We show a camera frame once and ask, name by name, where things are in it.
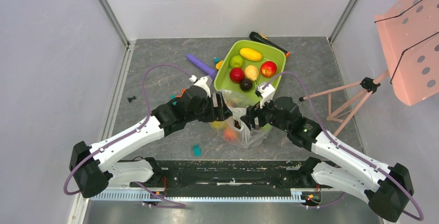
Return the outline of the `clear plastic bag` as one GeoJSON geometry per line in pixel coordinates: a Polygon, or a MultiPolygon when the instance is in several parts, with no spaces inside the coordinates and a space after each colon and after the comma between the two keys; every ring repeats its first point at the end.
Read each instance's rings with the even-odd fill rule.
{"type": "MultiPolygon", "coordinates": [[[[227,89],[221,89],[220,92],[223,94],[229,109],[233,113],[232,117],[225,121],[228,123],[228,127],[234,129],[239,134],[240,141],[236,144],[231,144],[241,148],[249,148],[262,144],[263,140],[267,138],[272,127],[270,125],[265,125],[259,130],[250,131],[248,127],[240,120],[240,117],[246,113],[246,108],[254,105],[256,102],[247,97],[245,94],[241,94],[239,92],[234,92],[227,89]]],[[[213,129],[213,131],[215,131],[217,135],[223,139],[224,129],[213,129]]]]}

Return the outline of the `green plastic tray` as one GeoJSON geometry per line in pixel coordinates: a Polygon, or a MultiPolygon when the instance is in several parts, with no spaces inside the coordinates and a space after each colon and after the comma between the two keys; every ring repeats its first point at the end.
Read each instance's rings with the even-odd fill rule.
{"type": "Polygon", "coordinates": [[[269,82],[277,89],[287,57],[279,49],[250,40],[239,40],[229,50],[214,79],[214,88],[237,94],[233,99],[255,104],[257,86],[269,82]]]}

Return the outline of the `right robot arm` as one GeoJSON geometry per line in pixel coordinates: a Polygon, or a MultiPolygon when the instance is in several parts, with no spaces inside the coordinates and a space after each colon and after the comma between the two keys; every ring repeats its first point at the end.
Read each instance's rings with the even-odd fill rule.
{"type": "Polygon", "coordinates": [[[400,163],[390,166],[348,146],[317,122],[302,116],[291,97],[249,106],[240,119],[249,129],[269,124],[282,130],[294,145],[337,165],[314,161],[299,172],[302,185],[312,187],[317,183],[337,188],[363,200],[389,222],[397,222],[406,212],[414,194],[408,168],[400,163]]]}

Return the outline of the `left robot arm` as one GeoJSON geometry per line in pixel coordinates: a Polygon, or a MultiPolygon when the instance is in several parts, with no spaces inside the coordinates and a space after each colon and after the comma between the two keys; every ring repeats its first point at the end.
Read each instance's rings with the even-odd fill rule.
{"type": "Polygon", "coordinates": [[[232,111],[221,92],[211,96],[200,86],[193,85],[181,96],[159,105],[138,124],[106,140],[87,145],[80,141],[73,146],[64,193],[74,195],[67,189],[74,179],[84,198],[91,198],[104,191],[118,176],[112,168],[126,155],[153,141],[160,140],[182,130],[186,124],[199,121],[211,123],[225,121],[232,111]]]}

